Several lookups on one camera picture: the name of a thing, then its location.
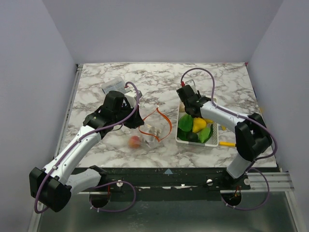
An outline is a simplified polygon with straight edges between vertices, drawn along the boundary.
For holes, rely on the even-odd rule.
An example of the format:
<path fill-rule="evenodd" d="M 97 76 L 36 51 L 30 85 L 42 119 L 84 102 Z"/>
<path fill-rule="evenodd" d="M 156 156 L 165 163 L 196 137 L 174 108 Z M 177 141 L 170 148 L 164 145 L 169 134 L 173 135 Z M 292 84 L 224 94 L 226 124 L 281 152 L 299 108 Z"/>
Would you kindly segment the orange toy peach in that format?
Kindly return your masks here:
<path fill-rule="evenodd" d="M 140 138 L 139 136 L 131 136 L 128 140 L 128 146 L 130 148 L 139 148 L 140 147 Z"/>

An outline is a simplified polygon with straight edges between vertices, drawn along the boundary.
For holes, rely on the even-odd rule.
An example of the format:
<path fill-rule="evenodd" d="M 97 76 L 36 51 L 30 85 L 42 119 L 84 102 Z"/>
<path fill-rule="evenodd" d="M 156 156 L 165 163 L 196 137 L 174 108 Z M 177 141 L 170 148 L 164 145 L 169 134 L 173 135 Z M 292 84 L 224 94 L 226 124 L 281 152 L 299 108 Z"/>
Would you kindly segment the white plastic basket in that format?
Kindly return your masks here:
<path fill-rule="evenodd" d="M 179 112 L 179 106 L 178 106 L 178 114 L 177 114 L 177 124 L 178 127 L 178 121 L 179 119 L 185 114 L 185 112 L 181 113 Z M 206 143 L 193 143 L 189 141 L 182 141 L 177 137 L 177 133 L 175 135 L 176 143 L 182 144 L 182 145 L 195 145 L 195 146 L 202 146 L 202 147 L 217 147 L 219 144 L 219 138 L 218 138 L 218 124 L 216 122 L 213 123 L 207 123 L 207 127 L 210 125 L 213 125 L 213 135 L 212 137 L 206 142 Z"/>

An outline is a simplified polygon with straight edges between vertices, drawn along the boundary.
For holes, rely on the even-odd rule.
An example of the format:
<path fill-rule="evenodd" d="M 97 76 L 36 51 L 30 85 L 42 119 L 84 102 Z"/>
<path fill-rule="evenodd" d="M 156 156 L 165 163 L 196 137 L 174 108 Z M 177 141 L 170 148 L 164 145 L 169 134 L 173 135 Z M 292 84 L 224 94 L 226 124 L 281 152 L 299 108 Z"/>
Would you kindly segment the clear zip top bag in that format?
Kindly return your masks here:
<path fill-rule="evenodd" d="M 122 127 L 119 146 L 122 152 L 154 151 L 168 140 L 173 125 L 159 104 L 141 107 L 140 116 L 144 122 L 142 126 L 135 129 Z"/>

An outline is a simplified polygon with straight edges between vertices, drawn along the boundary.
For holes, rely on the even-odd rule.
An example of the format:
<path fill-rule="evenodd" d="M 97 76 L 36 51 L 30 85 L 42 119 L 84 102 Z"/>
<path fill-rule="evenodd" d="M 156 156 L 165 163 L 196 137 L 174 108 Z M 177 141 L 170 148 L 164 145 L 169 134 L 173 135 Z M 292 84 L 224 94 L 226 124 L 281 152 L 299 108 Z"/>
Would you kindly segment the white toy mushroom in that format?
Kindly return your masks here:
<path fill-rule="evenodd" d="M 145 135 L 146 140 L 148 142 L 159 141 L 162 130 L 158 127 L 151 126 L 149 124 L 147 124 L 146 126 L 147 126 L 147 132 L 146 132 L 147 134 Z"/>

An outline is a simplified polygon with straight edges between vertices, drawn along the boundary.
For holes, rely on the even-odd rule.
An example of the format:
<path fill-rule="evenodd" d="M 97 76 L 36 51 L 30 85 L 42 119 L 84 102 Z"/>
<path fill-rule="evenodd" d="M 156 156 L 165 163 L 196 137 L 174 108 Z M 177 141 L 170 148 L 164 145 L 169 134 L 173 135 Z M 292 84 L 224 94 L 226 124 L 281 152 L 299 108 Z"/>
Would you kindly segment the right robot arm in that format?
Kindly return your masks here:
<path fill-rule="evenodd" d="M 255 159 L 272 145 L 271 136 L 262 116 L 258 113 L 245 115 L 217 105 L 208 97 L 201 96 L 190 85 L 177 90 L 185 112 L 193 118 L 207 118 L 235 133 L 238 154 L 223 172 L 221 182 L 227 189 L 239 185 L 239 178 L 253 165 Z"/>

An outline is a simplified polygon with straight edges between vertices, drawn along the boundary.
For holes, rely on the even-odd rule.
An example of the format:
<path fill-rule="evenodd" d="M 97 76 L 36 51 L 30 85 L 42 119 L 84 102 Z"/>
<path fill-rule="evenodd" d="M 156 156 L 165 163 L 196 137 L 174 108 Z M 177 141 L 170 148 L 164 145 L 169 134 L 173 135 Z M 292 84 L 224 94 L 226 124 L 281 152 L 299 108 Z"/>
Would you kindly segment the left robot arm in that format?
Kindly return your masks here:
<path fill-rule="evenodd" d="M 86 189 L 101 191 L 117 184 L 108 173 L 94 165 L 73 174 L 83 157 L 115 126 L 136 129 L 144 124 L 139 112 L 140 92 L 110 91 L 96 111 L 86 116 L 83 125 L 65 149 L 42 169 L 29 174 L 30 193 L 35 203 L 43 203 L 54 212 L 61 211 L 72 195 Z"/>

